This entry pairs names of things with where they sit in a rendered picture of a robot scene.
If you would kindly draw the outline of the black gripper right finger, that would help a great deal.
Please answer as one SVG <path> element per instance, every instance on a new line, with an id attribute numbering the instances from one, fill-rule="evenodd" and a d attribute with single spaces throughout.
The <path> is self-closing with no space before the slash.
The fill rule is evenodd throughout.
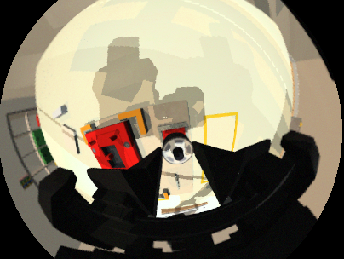
<path id="1" fill-rule="evenodd" d="M 212 187 L 219 205 L 231 202 L 231 195 L 244 172 L 244 166 L 251 159 L 271 150 L 271 140 L 261 140 L 252 146 L 237 151 L 221 150 L 209 144 L 193 142 L 193 154 Z"/>

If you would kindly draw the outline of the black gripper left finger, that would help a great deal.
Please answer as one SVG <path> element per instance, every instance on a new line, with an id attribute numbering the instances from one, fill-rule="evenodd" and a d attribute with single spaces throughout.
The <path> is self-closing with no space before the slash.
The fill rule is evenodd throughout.
<path id="1" fill-rule="evenodd" d="M 92 167 L 86 172 L 95 187 L 128 192 L 148 218 L 152 218 L 158 216 L 162 167 L 162 147 L 158 147 L 127 170 Z"/>

